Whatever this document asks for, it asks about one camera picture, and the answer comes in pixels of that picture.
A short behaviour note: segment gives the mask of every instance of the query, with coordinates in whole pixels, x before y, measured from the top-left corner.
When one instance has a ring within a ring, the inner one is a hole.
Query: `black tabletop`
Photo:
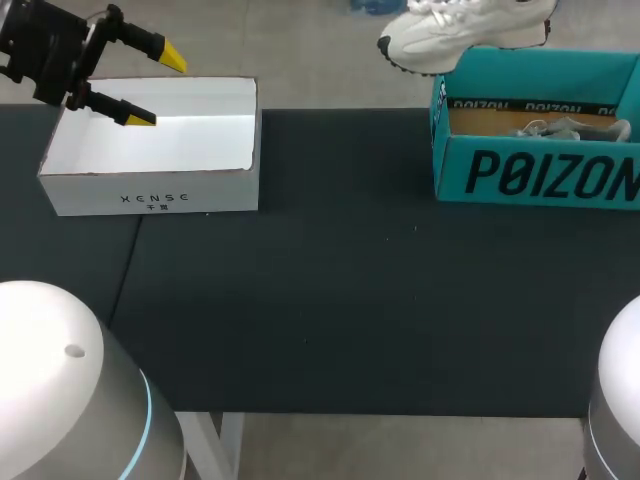
[[[585,413],[638,215],[438,203],[424,110],[265,112],[261,168],[142,222],[112,328],[174,408]]]
[[[58,218],[37,172],[58,109],[0,109],[0,281],[65,288],[105,321],[113,313],[139,217]]]

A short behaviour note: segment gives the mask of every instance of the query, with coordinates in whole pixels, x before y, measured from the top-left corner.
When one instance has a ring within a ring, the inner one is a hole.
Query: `white box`
[[[251,78],[94,80],[155,113],[122,127],[64,110],[38,176],[58,215],[257,210],[260,115]]]

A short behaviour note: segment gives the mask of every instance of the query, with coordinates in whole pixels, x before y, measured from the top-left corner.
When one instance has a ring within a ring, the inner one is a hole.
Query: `white table frame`
[[[207,412],[177,412],[176,416],[200,480],[237,480],[244,413],[224,413],[219,435]]]

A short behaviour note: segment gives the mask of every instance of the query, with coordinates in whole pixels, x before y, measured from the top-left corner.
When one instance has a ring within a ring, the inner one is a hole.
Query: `shoe box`
[[[261,115],[253,78],[93,80],[158,116],[121,127],[63,109],[38,178],[59,216],[258,209]]]
[[[431,106],[439,200],[640,209],[640,56],[474,48],[436,77]],[[514,137],[533,120],[606,128],[629,143]]]

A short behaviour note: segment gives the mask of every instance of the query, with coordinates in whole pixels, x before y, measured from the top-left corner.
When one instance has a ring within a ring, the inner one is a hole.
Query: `white sneaker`
[[[452,72],[475,45],[544,45],[558,0],[409,0],[409,11],[382,32],[378,48],[412,73]]]
[[[610,127],[603,128],[564,117],[551,124],[544,120],[534,120],[522,130],[512,132],[511,136],[624,143],[631,140],[631,124],[627,120],[618,120]]]
[[[631,140],[631,124],[627,120],[618,120],[608,128],[594,127],[564,117],[549,125],[548,133],[570,130],[580,136],[580,140],[591,142],[628,142]]]

